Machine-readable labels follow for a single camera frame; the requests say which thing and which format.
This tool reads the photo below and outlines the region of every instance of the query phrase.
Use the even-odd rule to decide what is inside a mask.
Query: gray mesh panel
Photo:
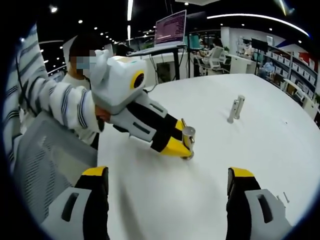
[[[80,141],[46,113],[41,113],[19,142],[13,176],[38,224],[49,205],[74,185],[88,168],[97,166],[97,151]]]

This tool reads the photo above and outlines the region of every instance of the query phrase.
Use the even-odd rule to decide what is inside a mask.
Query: yellow camera ring
[[[145,79],[144,72],[137,71],[131,80],[130,89],[136,89],[136,88],[140,87],[140,85],[142,84],[144,79]]]

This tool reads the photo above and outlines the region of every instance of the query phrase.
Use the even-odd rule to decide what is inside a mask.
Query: laptop screen
[[[183,10],[156,22],[154,45],[183,42],[187,11]]]

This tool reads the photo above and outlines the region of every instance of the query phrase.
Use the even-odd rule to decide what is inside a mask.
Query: metal peg
[[[194,156],[194,145],[195,145],[195,135],[196,135],[196,130],[192,126],[187,126],[185,120],[182,118],[181,122],[183,124],[183,129],[182,129],[182,142],[183,144],[192,152],[191,156],[188,157],[182,157],[184,160],[190,160]]]
[[[236,112],[237,112],[238,106],[239,106],[239,101],[238,100],[234,100],[233,104],[232,104],[231,111],[230,111],[230,115],[229,115],[229,117],[227,119],[228,123],[230,123],[230,124],[234,123],[234,118],[236,116]]]
[[[237,110],[235,112],[235,116],[234,116],[235,119],[240,119],[240,113],[241,113],[242,107],[244,106],[245,99],[246,98],[243,95],[239,95],[238,96],[237,101],[239,101],[239,106],[238,106],[238,108],[237,108]]]

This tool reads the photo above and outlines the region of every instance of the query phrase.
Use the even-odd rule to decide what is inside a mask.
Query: ceiling
[[[174,0],[133,0],[132,18],[127,21],[128,0],[108,1],[79,1],[79,0],[51,0],[51,6],[58,8],[56,13],[51,13],[49,5],[42,13],[37,22],[39,41],[61,40],[62,42],[45,43],[40,47],[43,49],[43,57],[49,60],[46,68],[51,71],[63,65],[62,44],[81,32],[96,32],[97,36],[105,42],[110,43],[109,38],[116,42],[124,41],[127,37],[127,25],[131,26],[131,37],[141,37],[144,31],[153,30],[155,22],[171,12],[178,12],[187,9],[187,13],[197,13],[205,11],[207,16],[246,13],[258,14],[278,18],[294,25],[311,34],[307,37],[296,29],[276,21],[252,18],[252,17],[224,17],[208,19],[199,23],[197,30],[220,29],[220,24],[224,26],[259,30],[269,32],[283,37],[293,43],[301,40],[302,48],[313,53],[320,59],[319,47],[316,43],[320,40],[319,23],[316,20],[318,9],[316,2],[310,0],[282,0],[294,8],[290,15],[285,14],[279,5],[280,0],[220,0],[206,6],[189,4],[186,6],[182,2]]]

